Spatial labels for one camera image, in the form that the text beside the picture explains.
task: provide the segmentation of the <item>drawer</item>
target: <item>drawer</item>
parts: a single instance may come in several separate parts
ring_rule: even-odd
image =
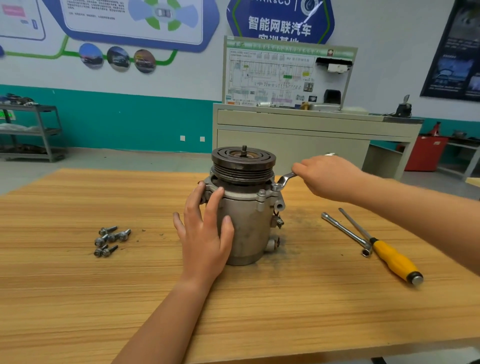
[[[279,175],[291,172],[292,164],[295,162],[326,153],[337,153],[339,156],[361,168],[370,141],[322,136],[219,130],[217,144],[219,148],[224,146],[247,145],[252,148],[272,152],[276,155],[274,171]]]
[[[235,110],[219,110],[217,114],[217,124],[404,137],[418,135],[420,130],[420,125],[416,124]]]

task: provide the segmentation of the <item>green line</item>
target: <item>green line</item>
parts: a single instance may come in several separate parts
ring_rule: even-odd
[[[58,51],[57,54],[54,54],[53,56],[44,56],[42,54],[32,54],[32,53],[18,53],[18,52],[5,52],[6,55],[8,56],[15,56],[15,57],[29,57],[29,58],[41,58],[45,60],[56,60],[57,58],[60,58],[61,56],[67,56],[67,57],[80,57],[80,54],[78,52],[72,52],[70,50],[65,50],[67,47],[68,43],[68,36],[65,36],[63,39],[63,42],[61,44],[60,50]],[[170,57],[166,59],[165,61],[155,61],[155,63],[158,66],[168,66],[173,62],[175,59],[175,56],[177,55],[178,50],[174,49],[172,50],[172,53],[170,54]]]
[[[243,35],[241,34],[241,30],[240,30],[239,24],[237,23],[237,18],[235,17],[235,11],[237,10],[237,7],[240,5],[240,1],[241,1],[241,0],[238,0],[237,3],[235,4],[235,6],[234,6],[233,9],[232,9],[232,18],[233,18],[233,22],[235,23],[235,26],[237,27],[239,36],[243,36]]]
[[[57,58],[60,58],[65,50],[65,47],[67,47],[67,42],[68,42],[68,36],[65,36],[63,39],[63,42],[61,44],[60,50],[58,51],[57,54],[54,54],[53,56],[44,56],[42,54],[31,54],[31,53],[18,53],[18,52],[5,52],[7,56],[16,56],[16,57],[29,57],[29,58],[43,58],[45,60],[56,60]]]
[[[324,35],[322,35],[322,37],[321,37],[320,40],[318,41],[318,44],[321,43],[321,41],[325,38],[325,36],[327,35],[328,31],[330,30],[330,17],[328,16],[327,2],[326,2],[325,0],[324,0],[324,10],[325,10],[325,16],[327,17],[327,29],[325,30]]]

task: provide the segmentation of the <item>pink rectangle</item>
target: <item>pink rectangle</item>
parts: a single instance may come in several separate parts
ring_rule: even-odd
[[[25,10],[23,6],[17,5],[2,5],[3,13],[10,16],[21,16],[25,18]]]

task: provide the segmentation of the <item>yellow screwdriver handle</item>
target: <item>yellow screwdriver handle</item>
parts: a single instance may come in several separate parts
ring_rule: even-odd
[[[376,240],[373,244],[373,249],[378,256],[387,263],[390,270],[401,279],[415,286],[423,282],[423,275],[418,271],[415,264],[387,243],[382,240]]]

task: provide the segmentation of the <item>circular car photo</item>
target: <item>circular car photo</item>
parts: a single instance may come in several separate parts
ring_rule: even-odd
[[[78,50],[80,59],[85,66],[92,70],[98,70],[103,66],[102,51],[92,43],[83,43]]]
[[[118,72],[125,72],[130,67],[130,56],[121,47],[111,47],[107,52],[107,61]]]
[[[148,50],[141,49],[136,51],[133,59],[135,60],[135,67],[141,73],[152,73],[155,70],[155,57]]]

